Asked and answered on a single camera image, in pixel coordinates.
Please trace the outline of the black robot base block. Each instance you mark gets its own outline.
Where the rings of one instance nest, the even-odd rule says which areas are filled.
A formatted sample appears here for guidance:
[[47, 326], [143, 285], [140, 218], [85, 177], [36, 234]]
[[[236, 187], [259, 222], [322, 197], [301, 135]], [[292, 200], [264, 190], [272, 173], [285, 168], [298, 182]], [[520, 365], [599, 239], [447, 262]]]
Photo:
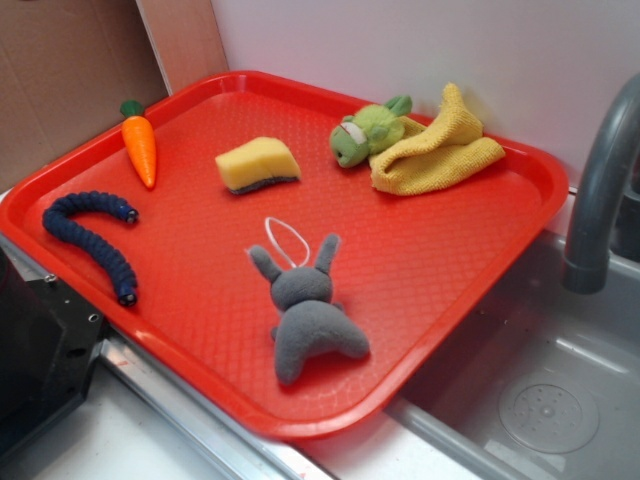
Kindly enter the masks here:
[[87, 397], [103, 314], [62, 280], [26, 280], [1, 254], [1, 460]]

